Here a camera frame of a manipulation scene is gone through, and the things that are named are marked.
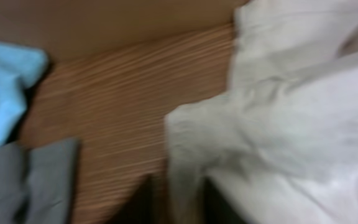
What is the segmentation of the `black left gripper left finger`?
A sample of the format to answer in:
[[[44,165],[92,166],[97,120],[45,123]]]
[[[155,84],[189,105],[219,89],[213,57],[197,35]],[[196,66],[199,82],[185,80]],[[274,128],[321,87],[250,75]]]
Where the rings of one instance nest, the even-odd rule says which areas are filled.
[[[110,219],[110,224],[153,224],[154,181],[148,175],[129,200]]]

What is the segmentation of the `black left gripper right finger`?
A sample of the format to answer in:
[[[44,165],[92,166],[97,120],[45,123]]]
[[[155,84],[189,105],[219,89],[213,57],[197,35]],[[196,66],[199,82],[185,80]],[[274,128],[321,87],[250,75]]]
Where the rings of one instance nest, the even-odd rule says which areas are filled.
[[[205,224],[246,224],[210,179],[204,182],[203,215]]]

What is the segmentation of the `beige cotton shorts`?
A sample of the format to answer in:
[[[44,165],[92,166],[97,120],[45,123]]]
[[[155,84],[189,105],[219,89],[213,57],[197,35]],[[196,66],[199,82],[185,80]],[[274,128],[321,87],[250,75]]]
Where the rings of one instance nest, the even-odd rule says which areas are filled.
[[[165,118],[173,221],[209,177],[251,223],[358,223],[358,0],[236,10],[224,93]]]

